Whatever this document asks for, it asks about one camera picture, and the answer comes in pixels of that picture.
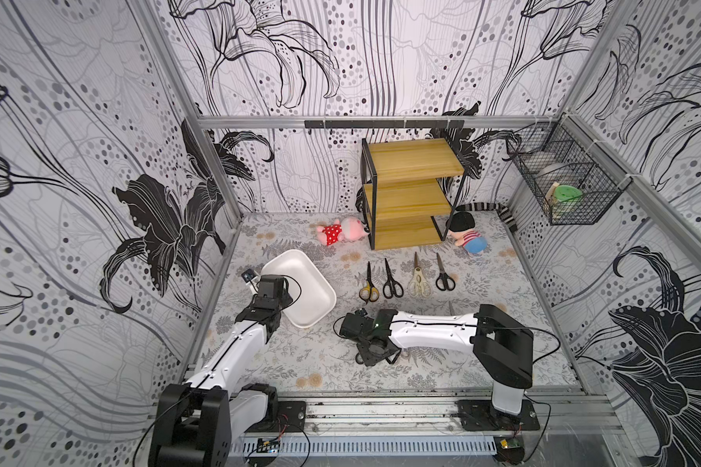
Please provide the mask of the white plastic storage box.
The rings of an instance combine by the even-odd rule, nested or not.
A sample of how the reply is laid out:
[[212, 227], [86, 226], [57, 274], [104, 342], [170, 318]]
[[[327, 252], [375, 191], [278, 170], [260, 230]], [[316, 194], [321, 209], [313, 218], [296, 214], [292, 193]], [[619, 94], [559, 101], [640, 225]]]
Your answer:
[[291, 305], [284, 310], [288, 321], [308, 329], [325, 318], [337, 304], [337, 294], [312, 260], [301, 250], [291, 249], [270, 260], [261, 274], [285, 276]]

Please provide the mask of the yellow handled scissors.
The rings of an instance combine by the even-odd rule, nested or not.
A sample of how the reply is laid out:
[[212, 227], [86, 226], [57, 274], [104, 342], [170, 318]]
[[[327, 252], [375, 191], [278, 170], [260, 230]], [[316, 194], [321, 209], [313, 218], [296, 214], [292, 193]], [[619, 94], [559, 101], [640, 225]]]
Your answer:
[[375, 303], [380, 298], [380, 291], [374, 285], [372, 280], [372, 270], [370, 263], [367, 263], [364, 286], [362, 286], [362, 288], [359, 290], [358, 297], [366, 304]]

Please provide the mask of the all black scissors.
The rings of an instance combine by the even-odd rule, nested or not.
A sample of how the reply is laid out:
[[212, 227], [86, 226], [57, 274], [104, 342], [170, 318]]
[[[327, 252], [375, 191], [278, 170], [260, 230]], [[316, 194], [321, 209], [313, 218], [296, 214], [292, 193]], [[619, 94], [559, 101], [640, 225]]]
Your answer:
[[388, 259], [385, 259], [385, 270], [387, 278], [383, 284], [384, 297], [388, 300], [393, 298], [402, 298], [404, 296], [404, 288], [393, 276], [393, 271], [391, 270]]

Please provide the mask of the cream handled kitchen scissors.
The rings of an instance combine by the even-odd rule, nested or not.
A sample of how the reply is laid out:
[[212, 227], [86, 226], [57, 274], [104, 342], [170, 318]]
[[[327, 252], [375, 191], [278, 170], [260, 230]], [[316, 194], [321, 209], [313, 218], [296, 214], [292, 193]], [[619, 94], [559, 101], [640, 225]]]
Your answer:
[[427, 298], [432, 294], [432, 288], [426, 281], [423, 269], [420, 265], [418, 253], [414, 254], [413, 276], [408, 284], [409, 292], [413, 297]]

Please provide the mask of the black handled steel scissors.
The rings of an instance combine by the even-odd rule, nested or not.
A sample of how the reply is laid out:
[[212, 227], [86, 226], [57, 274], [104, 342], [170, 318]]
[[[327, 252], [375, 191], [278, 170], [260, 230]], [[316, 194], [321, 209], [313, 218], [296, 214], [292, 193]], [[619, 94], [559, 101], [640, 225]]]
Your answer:
[[438, 266], [438, 277], [436, 278], [435, 281], [435, 286], [439, 291], [442, 292], [451, 292], [454, 291], [457, 287], [456, 280], [454, 278], [451, 278], [449, 274], [447, 274], [442, 258], [439, 253], [436, 254], [436, 262]]

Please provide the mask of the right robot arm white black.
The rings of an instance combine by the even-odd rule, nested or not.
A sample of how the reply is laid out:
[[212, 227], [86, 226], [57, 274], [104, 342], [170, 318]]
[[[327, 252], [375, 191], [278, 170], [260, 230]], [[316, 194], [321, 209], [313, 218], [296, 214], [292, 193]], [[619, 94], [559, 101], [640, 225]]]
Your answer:
[[366, 367], [391, 365], [409, 348], [474, 355], [492, 379], [491, 412], [497, 416], [520, 416], [525, 391], [533, 387], [534, 332], [495, 305], [452, 316], [382, 309], [371, 317], [359, 309], [340, 320], [336, 334], [356, 344], [356, 362]]

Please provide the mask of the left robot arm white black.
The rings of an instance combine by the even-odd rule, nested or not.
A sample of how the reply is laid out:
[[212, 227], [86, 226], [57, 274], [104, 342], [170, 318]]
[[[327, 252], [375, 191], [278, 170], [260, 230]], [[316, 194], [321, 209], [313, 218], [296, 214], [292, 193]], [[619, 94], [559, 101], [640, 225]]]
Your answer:
[[253, 357], [278, 331], [282, 312], [294, 304], [289, 286], [287, 276], [260, 276], [249, 304], [210, 362], [184, 383], [167, 386], [147, 431], [150, 466], [224, 466], [233, 443], [249, 428], [280, 427], [274, 387], [237, 385]]

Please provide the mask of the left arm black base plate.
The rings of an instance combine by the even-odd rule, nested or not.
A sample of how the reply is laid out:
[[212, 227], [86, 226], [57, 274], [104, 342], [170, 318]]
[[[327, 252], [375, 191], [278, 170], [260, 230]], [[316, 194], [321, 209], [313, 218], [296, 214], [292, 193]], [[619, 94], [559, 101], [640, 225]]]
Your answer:
[[278, 401], [269, 409], [266, 418], [257, 423], [252, 432], [299, 433], [305, 428], [307, 403], [305, 401]]

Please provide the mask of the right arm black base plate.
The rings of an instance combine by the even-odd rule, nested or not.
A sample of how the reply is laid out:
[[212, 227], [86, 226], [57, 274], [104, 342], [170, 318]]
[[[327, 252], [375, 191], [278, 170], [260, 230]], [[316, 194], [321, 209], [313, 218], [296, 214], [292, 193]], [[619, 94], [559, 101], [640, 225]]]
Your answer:
[[468, 432], [485, 431], [537, 431], [541, 424], [537, 419], [534, 404], [526, 399], [522, 400], [519, 414], [507, 414], [499, 412], [492, 406], [490, 400], [459, 400], [457, 402], [457, 415], [461, 421], [461, 427]]

